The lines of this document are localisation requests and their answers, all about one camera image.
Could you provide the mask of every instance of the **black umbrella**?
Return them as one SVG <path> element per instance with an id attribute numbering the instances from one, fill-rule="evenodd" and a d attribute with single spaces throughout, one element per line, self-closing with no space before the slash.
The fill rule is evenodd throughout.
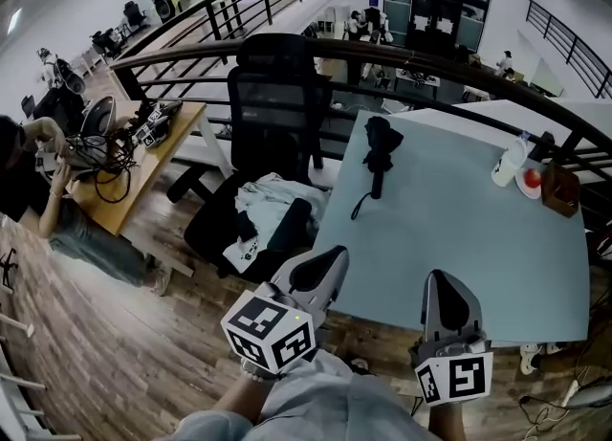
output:
<path id="1" fill-rule="evenodd" d="M 389 121 L 379 116 L 373 116 L 367 121 L 365 131 L 367 132 L 370 151 L 363 159 L 363 163 L 367 164 L 367 168 L 374 173 L 374 180 L 372 181 L 371 192 L 363 196 L 355 206 L 351 215 L 352 220 L 357 218 L 361 203 L 367 196 L 371 196 L 373 200 L 381 198 L 384 173 L 393 167 L 391 152 L 400 146 L 404 139 L 404 135 L 391 128 Z"/>

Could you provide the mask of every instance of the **black railing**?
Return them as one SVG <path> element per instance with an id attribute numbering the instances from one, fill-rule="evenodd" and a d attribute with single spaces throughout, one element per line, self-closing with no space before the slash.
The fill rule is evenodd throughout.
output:
<path id="1" fill-rule="evenodd" d="M 422 72 L 427 75 L 467 84 L 533 110 L 541 116 L 565 126 L 570 130 L 570 136 L 561 145 L 555 144 L 554 140 L 544 136 L 544 134 L 529 135 L 530 142 L 535 143 L 546 154 L 544 157 L 545 159 L 553 159 L 559 164 L 571 167 L 574 171 L 590 171 L 599 176 L 599 178 L 606 183 L 612 183 L 612 175 L 605 171 L 605 169 L 612 166 L 610 164 L 612 160 L 612 140 L 581 117 L 528 88 L 492 76 L 484 71 L 478 71 L 464 65 L 459 65 L 438 56 L 427 55 L 403 48 L 331 39 L 309 39 L 308 41 L 310 42 L 313 55 L 320 58 L 369 62 L 394 68 L 402 68 L 409 63 L 411 71 Z M 154 64 L 163 64 L 168 61 L 182 62 L 194 59 L 203 60 L 207 58 L 234 56 L 237 54 L 241 43 L 242 40 L 227 40 L 211 42 L 206 45 L 173 47 L 159 52 L 119 60 L 115 62 L 111 68 L 120 79 L 130 99 L 185 99 L 206 102 L 207 104 L 213 105 L 229 105 L 230 100 L 227 98 L 227 95 L 222 98 L 192 96 L 188 98 L 183 98 L 181 96 L 151 97 L 145 92 L 145 89 L 150 86 L 164 85 L 166 88 L 169 87 L 172 89 L 175 86 L 184 84 L 227 83 L 228 80 L 226 77 L 192 76 L 138 80 L 136 79 L 134 70 Z M 465 120 L 484 124 L 512 135 L 523 133 L 523 128 L 521 127 L 474 113 L 456 105 L 444 104 L 416 93 L 400 94 L 393 91 L 359 87 L 357 85 L 335 81 L 330 82 L 330 85 L 335 92 L 335 98 L 339 96 L 339 93 L 353 93 L 368 96 L 373 99 L 394 99 L 415 108 L 433 108 Z M 263 102 L 262 105 L 278 107 L 278 104 L 273 102 Z M 283 105 L 282 108 L 292 109 L 292 105 Z M 299 110 L 302 108 L 301 106 L 293 106 L 293 109 Z M 330 122 L 324 123 L 319 133 L 322 140 L 322 155 L 327 158 L 341 160 L 343 150 L 328 149 L 329 147 L 326 147 L 326 144 L 332 147 L 338 147 L 339 143 L 348 143 L 351 131 L 350 128 L 352 127 L 352 122 L 357 117 L 357 112 L 342 111 L 330 107 L 326 116 Z M 229 116 L 227 118 L 208 117 L 208 121 L 214 124 L 231 125 Z M 334 123 L 339 122 L 339 124 L 343 124 L 344 126 L 341 130 L 337 130 L 331 121 L 334 121 Z M 230 140 L 230 136 L 228 135 L 217 135 L 217 138 Z M 577 149 L 578 144 L 583 140 L 588 141 L 593 147 Z M 581 200 L 581 208 L 585 217 L 585 222 L 588 222 L 588 228 L 597 230 L 605 226 L 607 221 L 612 220 L 612 196 L 608 196 L 607 191 L 594 191 L 590 187 L 584 187 L 582 194 L 588 194 L 588 202 Z"/>
<path id="2" fill-rule="evenodd" d="M 177 32 L 163 47 L 245 37 L 266 23 L 272 25 L 273 17 L 276 14 L 297 1 L 301 2 L 302 0 L 201 0 L 144 36 L 126 50 L 120 59 L 126 59 L 155 48 L 154 42 L 156 40 L 187 20 L 191 20 L 191 23 Z M 203 58 L 191 60 L 182 64 L 176 59 L 171 59 L 159 65 L 159 68 L 153 73 L 149 65 L 143 65 L 135 70 L 134 74 L 136 79 L 147 81 L 159 80 L 168 74 L 177 78 L 189 78 L 188 75 L 193 75 L 193 70 L 200 67 L 201 70 L 196 70 L 196 77 L 201 77 L 219 61 L 226 62 L 224 56 L 208 58 L 208 61 L 204 62 L 205 65 L 203 65 Z M 182 84 L 185 84 L 185 88 L 179 93 L 179 97 L 185 96 L 194 86 L 191 82 L 182 82 Z M 147 93 L 152 91 L 151 94 L 154 97 L 164 97 L 172 89 L 171 85 L 155 89 L 154 86 L 156 85 L 160 84 L 144 84 L 144 91 Z"/>
<path id="3" fill-rule="evenodd" d="M 563 55 L 593 96 L 612 99 L 610 69 L 577 34 L 533 0 L 529 0 L 527 22 Z"/>

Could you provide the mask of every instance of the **gray pants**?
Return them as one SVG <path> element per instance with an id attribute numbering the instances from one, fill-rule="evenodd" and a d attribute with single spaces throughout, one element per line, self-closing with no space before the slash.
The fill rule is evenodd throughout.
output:
<path id="1" fill-rule="evenodd" d="M 142 286 L 144 255 L 125 237 L 103 229 L 72 200 L 62 201 L 49 244 L 54 251 L 89 262 L 114 279 Z"/>

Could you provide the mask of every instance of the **person's leg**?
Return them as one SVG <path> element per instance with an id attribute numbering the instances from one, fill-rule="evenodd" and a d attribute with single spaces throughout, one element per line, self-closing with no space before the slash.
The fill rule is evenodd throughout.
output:
<path id="1" fill-rule="evenodd" d="M 144 255 L 125 237 L 115 237 L 89 219 L 72 201 L 62 204 L 50 244 L 54 250 L 89 262 L 114 279 L 137 287 L 151 285 Z"/>

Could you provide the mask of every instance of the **ceiling light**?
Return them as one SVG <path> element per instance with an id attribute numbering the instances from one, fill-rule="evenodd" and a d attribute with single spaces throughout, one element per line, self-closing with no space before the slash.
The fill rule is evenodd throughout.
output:
<path id="1" fill-rule="evenodd" d="M 11 22 L 9 23 L 9 30 L 7 31 L 7 34 L 11 34 L 11 31 L 15 29 L 15 26 L 17 26 L 19 14 L 21 14 L 21 8 L 19 8 L 19 10 L 11 16 Z"/>

